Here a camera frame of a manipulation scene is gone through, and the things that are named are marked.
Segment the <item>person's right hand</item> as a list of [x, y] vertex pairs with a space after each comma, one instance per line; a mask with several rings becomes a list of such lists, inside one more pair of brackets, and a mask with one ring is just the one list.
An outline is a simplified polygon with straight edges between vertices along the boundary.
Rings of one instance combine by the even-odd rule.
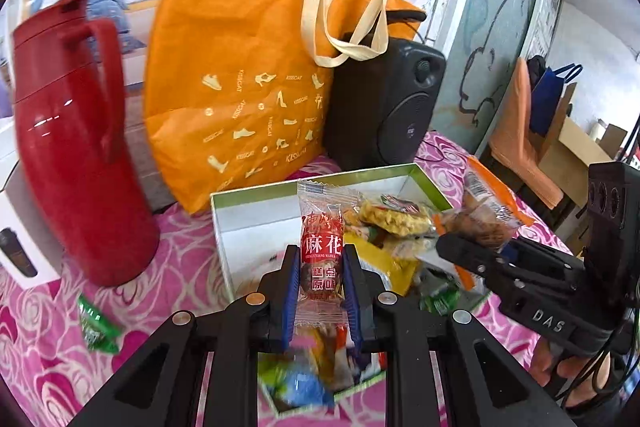
[[[534, 350], [532, 363], [530, 363], [529, 366], [529, 374], [532, 375], [538, 384], [545, 386], [550, 381], [554, 365], [554, 355], [551, 353], [550, 343], [547, 339], [540, 337]], [[574, 381], [586, 365], [591, 367], [592, 363], [586, 358], [573, 357], [561, 361], [558, 366], [555, 367], [555, 372], [562, 378]], [[610, 376], [610, 370], [611, 355], [607, 355], [598, 372], [597, 386], [593, 386], [591, 378], [583, 381], [570, 393], [566, 401], [566, 406], [577, 407], [582, 403], [592, 400], [597, 395], [596, 389], [605, 386]]]

